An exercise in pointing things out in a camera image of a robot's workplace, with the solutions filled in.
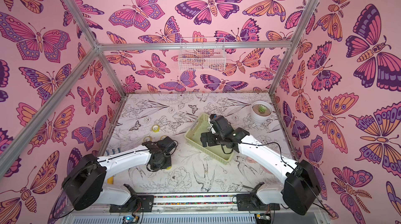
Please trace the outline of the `green plastic storage basket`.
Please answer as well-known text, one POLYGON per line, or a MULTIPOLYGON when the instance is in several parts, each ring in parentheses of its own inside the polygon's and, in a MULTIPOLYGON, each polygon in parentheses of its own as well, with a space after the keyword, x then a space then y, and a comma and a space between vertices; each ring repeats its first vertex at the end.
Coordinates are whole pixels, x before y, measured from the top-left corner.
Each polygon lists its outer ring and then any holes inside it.
POLYGON ((187 130, 184 137, 187 143, 192 147, 198 149, 202 153, 207 154, 209 157, 227 165, 231 162, 234 152, 230 153, 231 149, 221 148, 220 145, 210 146, 207 142, 202 141, 202 134, 211 130, 209 123, 209 114, 202 113, 195 123, 187 130))

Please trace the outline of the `yellow tape roll one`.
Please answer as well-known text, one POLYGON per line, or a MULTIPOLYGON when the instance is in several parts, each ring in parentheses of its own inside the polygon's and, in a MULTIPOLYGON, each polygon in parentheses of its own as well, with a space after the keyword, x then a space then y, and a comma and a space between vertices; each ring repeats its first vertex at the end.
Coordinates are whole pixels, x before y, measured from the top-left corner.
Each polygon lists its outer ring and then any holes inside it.
POLYGON ((159 125, 153 125, 152 128, 151 128, 151 130, 152 130, 154 133, 157 133, 157 132, 160 131, 160 126, 159 126, 159 125))

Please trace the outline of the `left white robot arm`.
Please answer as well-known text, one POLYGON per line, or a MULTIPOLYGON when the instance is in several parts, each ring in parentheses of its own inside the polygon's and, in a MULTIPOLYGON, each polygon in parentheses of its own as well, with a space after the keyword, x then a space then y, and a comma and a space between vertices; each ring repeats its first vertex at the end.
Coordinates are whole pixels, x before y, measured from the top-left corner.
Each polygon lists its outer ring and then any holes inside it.
POLYGON ((170 168, 171 156, 177 146, 176 140, 165 137, 157 142, 143 142, 137 148, 119 154, 100 157, 88 154, 68 172, 62 183, 63 192, 76 211, 94 204, 110 205, 112 213, 137 211, 144 204, 135 190, 128 184, 111 185, 108 179, 142 165, 152 172, 170 168))

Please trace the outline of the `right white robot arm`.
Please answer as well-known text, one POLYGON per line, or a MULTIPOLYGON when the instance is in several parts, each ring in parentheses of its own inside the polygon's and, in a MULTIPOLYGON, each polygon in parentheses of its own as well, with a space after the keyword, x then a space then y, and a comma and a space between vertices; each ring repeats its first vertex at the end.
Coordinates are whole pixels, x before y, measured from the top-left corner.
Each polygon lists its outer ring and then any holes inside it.
POLYGON ((284 157, 281 152, 262 144, 243 128, 234 129, 222 115, 210 115, 208 124, 208 130, 200 136, 204 147, 230 148, 253 159, 278 179, 278 185, 261 182, 252 189, 249 202, 255 209, 283 204, 298 215, 304 216, 308 212, 322 191, 313 166, 308 161, 298 162, 284 157))

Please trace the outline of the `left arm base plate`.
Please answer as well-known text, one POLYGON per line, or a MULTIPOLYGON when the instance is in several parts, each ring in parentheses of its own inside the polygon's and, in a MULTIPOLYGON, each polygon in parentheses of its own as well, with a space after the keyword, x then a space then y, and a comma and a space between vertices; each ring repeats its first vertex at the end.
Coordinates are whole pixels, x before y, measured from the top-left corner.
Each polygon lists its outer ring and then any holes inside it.
POLYGON ((110 213, 150 213, 154 205, 153 195, 132 196, 124 205, 110 205, 110 213))

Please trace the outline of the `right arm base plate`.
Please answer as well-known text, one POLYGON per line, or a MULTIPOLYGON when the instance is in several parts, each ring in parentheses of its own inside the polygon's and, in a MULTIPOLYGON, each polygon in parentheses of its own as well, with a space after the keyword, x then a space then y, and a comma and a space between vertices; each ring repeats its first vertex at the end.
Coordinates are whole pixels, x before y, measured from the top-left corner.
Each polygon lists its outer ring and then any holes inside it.
POLYGON ((256 196, 251 194, 236 195, 237 209, 239 211, 269 211, 280 210, 279 204, 264 204, 256 196))

